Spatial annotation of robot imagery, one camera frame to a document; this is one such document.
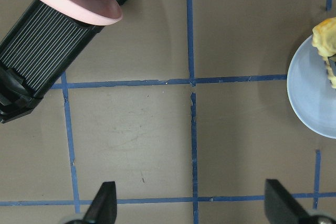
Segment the white plate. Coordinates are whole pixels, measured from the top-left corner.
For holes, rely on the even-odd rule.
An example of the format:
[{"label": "white plate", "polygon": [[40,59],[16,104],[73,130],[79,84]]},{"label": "white plate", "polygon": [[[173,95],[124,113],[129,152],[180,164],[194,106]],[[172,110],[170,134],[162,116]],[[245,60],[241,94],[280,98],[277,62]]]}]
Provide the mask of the white plate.
[{"label": "white plate", "polygon": [[289,101],[299,119],[316,133],[336,138],[336,90],[324,61],[306,39],[294,54],[287,75]]}]

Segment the black plastic object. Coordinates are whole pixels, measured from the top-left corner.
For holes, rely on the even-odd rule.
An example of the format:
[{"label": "black plastic object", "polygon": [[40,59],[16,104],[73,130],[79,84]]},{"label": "black plastic object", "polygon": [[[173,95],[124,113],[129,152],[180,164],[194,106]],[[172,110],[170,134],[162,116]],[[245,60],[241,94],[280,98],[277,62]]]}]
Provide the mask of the black plastic object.
[{"label": "black plastic object", "polygon": [[0,122],[31,113],[102,28],[34,0],[0,43]]},{"label": "black plastic object", "polygon": [[324,215],[310,215],[276,179],[265,183],[265,214],[271,224],[335,224]]},{"label": "black plastic object", "polygon": [[328,61],[334,76],[336,76],[336,55],[328,57]]},{"label": "black plastic object", "polygon": [[117,196],[114,182],[104,182],[82,220],[66,224],[114,224],[117,218]]}]

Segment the gray surface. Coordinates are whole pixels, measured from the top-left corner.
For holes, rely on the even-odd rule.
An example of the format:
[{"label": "gray surface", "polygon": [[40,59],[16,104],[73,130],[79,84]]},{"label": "gray surface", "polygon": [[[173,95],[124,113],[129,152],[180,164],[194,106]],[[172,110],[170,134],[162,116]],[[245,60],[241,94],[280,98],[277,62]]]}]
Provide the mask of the gray surface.
[{"label": "gray surface", "polygon": [[[0,0],[3,37],[31,0]],[[197,77],[286,74],[297,47],[325,17],[325,0],[194,0]],[[68,82],[188,78],[186,0],[129,0],[67,70]],[[71,89],[79,195],[104,180],[117,197],[191,197],[190,92],[197,93],[199,196],[263,194],[266,177],[292,193],[336,191],[336,143],[306,128],[285,81]],[[33,114],[0,125],[0,201],[72,200],[61,90]],[[299,200],[312,207],[312,199]],[[262,201],[202,202],[199,222],[267,223]],[[191,202],[119,205],[117,223],[192,223]],[[335,198],[320,199],[336,215]],[[87,205],[81,206],[85,211]],[[6,223],[57,223],[73,206],[0,207]]]}]

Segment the black ribbed container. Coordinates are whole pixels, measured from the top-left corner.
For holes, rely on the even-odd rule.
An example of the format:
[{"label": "black ribbed container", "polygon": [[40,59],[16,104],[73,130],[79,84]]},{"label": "black ribbed container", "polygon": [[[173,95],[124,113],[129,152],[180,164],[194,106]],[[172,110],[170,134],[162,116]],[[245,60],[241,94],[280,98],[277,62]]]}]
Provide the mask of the black ribbed container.
[{"label": "black ribbed container", "polygon": [[0,122],[29,114],[102,28],[34,0],[0,43]]}]

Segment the yellow food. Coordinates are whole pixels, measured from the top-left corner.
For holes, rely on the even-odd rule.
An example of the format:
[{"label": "yellow food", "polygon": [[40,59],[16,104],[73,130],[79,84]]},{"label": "yellow food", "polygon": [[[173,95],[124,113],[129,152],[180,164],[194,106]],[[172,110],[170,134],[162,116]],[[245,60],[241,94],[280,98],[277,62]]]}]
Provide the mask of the yellow food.
[{"label": "yellow food", "polygon": [[336,18],[328,18],[313,28],[312,45],[317,48],[319,55],[325,61],[328,79],[336,89],[336,76],[329,65],[328,57],[336,54]]}]

